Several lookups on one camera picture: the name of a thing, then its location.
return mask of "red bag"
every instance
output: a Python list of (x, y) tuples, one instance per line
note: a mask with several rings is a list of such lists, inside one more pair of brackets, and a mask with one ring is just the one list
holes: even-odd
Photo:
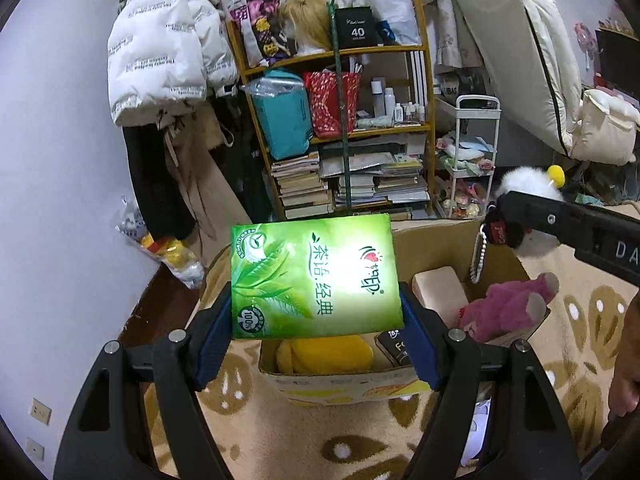
[[(321, 139), (340, 137), (340, 108), (338, 88), (334, 72), (307, 72), (303, 75), (309, 92), (311, 124), (314, 134)], [(360, 92), (360, 74), (342, 74), (342, 84), (347, 101), (347, 133), (356, 127), (356, 108)]]

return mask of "white puffer jacket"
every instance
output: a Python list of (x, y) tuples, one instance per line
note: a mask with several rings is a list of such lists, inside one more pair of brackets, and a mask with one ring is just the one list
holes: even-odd
[(238, 72), (209, 0), (128, 0), (109, 36), (109, 103), (117, 126), (166, 123), (221, 94)]

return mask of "plastic bag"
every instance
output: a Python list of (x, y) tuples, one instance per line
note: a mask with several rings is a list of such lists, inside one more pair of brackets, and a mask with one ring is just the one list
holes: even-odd
[(379, 30), (391, 30), (386, 39), (399, 44), (421, 44), (418, 23), (411, 0), (365, 0), (382, 24)]
[(199, 288), (204, 279), (204, 266), (198, 257), (180, 240), (163, 238), (154, 241), (142, 213), (135, 202), (127, 202), (122, 197), (124, 209), (116, 225), (116, 231), (158, 262), (164, 263), (171, 273), (189, 288)]
[(280, 0), (231, 0), (228, 5), (242, 34), (249, 67), (270, 66), (291, 57), (277, 16), (279, 6)]
[(305, 89), (305, 84), (297, 79), (280, 77), (260, 77), (240, 87), (254, 97), (277, 97)]
[[(347, 101), (347, 133), (356, 126), (356, 110), (362, 74), (342, 74), (342, 84)], [(340, 137), (340, 106), (335, 72), (306, 72), (303, 74), (309, 92), (313, 131), (320, 139)]]

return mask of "metal screw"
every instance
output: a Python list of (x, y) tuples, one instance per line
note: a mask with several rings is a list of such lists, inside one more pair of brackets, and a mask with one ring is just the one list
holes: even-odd
[(459, 328), (452, 328), (449, 330), (449, 339), (459, 343), (460, 341), (464, 341), (466, 337), (466, 333), (464, 330), (460, 330)]
[(527, 341), (524, 341), (524, 339), (518, 339), (516, 341), (516, 350), (524, 354), (531, 350), (531, 345)]
[(181, 328), (177, 328), (176, 330), (171, 330), (171, 332), (169, 332), (169, 341), (172, 343), (179, 343), (185, 337), (187, 337), (187, 333)]
[(115, 354), (119, 349), (120, 343), (118, 343), (117, 341), (109, 341), (104, 346), (104, 351), (107, 352), (107, 354)]

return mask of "person's hand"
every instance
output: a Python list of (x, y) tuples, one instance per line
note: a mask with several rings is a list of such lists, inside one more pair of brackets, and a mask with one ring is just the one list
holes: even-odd
[(631, 301), (609, 390), (609, 409), (618, 416), (635, 411), (640, 401), (640, 292)]

